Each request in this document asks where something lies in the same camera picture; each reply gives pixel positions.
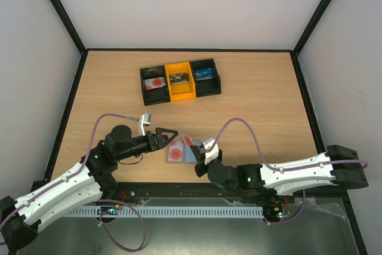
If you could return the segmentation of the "white red april card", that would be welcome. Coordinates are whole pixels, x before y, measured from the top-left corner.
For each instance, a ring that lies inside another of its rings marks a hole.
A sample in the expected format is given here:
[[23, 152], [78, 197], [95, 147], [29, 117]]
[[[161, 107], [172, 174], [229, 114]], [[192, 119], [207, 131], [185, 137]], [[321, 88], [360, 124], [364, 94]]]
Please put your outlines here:
[[156, 77], [144, 80], [144, 87], [147, 91], [154, 90], [157, 88], [165, 87], [166, 83], [164, 77]]

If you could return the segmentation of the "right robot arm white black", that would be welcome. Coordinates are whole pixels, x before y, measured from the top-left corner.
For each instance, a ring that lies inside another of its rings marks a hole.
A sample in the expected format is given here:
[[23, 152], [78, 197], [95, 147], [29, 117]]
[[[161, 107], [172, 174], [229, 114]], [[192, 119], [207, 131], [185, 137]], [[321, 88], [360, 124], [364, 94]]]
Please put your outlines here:
[[281, 164], [245, 164], [237, 167], [222, 163], [223, 152], [208, 152], [202, 145], [191, 145], [196, 158], [195, 173], [225, 192], [261, 195], [267, 202], [280, 196], [320, 186], [341, 186], [345, 189], [368, 187], [358, 153], [340, 145], [331, 145], [323, 153]]

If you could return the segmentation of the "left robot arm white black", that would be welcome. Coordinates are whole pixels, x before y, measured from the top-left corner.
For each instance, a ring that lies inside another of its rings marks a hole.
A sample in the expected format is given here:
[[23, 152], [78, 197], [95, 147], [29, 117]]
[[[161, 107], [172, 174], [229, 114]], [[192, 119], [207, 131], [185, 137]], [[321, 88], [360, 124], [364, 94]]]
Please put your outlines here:
[[120, 160], [161, 150], [178, 135], [156, 128], [132, 136], [130, 127], [115, 126], [80, 162], [31, 193], [1, 199], [1, 235], [9, 251], [30, 244], [48, 225], [72, 210], [100, 199], [112, 199], [118, 184], [112, 176]]

